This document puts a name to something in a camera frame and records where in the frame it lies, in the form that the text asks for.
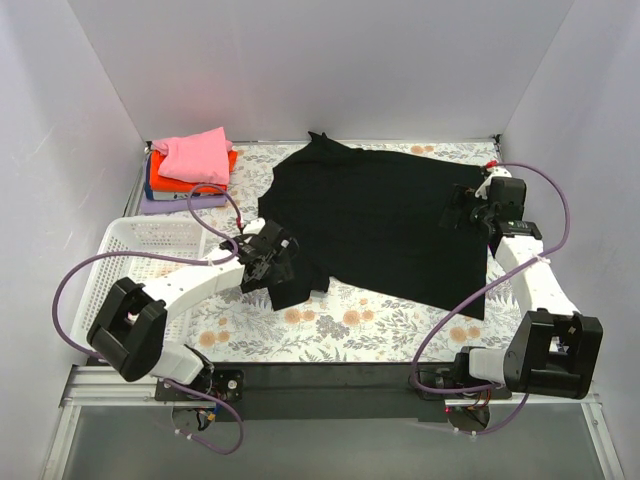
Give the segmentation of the black t shirt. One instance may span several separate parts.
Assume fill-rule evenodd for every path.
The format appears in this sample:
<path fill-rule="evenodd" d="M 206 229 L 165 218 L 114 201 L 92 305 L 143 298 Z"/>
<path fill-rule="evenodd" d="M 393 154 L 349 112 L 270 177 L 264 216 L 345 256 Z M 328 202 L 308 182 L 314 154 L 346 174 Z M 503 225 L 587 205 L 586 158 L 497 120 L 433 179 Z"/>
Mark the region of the black t shirt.
<path fill-rule="evenodd" d="M 487 240 L 443 228 L 455 186 L 477 187 L 477 166 L 406 153 L 351 148 L 312 134 L 273 169 L 258 200 L 299 245 L 291 281 L 269 290 L 282 310 L 327 291 L 337 279 L 378 293 L 451 310 L 484 287 Z"/>

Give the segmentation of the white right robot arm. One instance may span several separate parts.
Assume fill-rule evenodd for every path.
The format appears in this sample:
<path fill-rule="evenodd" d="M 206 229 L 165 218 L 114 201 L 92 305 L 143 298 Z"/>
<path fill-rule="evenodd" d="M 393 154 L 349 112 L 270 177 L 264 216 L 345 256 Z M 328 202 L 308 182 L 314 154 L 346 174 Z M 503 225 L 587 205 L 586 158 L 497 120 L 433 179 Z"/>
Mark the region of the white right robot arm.
<path fill-rule="evenodd" d="M 475 397 L 489 383 L 519 393 L 584 398 L 603 337 L 595 317 L 585 316 L 560 287 L 543 258 L 538 226 L 523 218 L 526 184 L 489 176 L 477 189 L 455 186 L 440 224 L 487 237 L 522 314 L 508 347 L 465 347 L 454 360 L 452 383 Z"/>

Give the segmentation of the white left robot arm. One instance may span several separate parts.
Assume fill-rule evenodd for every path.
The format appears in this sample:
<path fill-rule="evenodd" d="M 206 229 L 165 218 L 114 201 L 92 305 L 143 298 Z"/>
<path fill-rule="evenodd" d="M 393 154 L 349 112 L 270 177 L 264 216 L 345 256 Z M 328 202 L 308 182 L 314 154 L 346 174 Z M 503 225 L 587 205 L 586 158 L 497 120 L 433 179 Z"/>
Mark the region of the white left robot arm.
<path fill-rule="evenodd" d="M 110 288 L 86 340 L 121 377 L 146 375 L 178 383 L 193 400 L 213 386 L 213 364 L 195 349 L 165 338 L 169 324 L 185 311 L 223 291 L 248 293 L 293 279 L 299 245 L 272 220 L 258 219 L 222 242 L 194 265 L 137 283 L 128 277 Z"/>

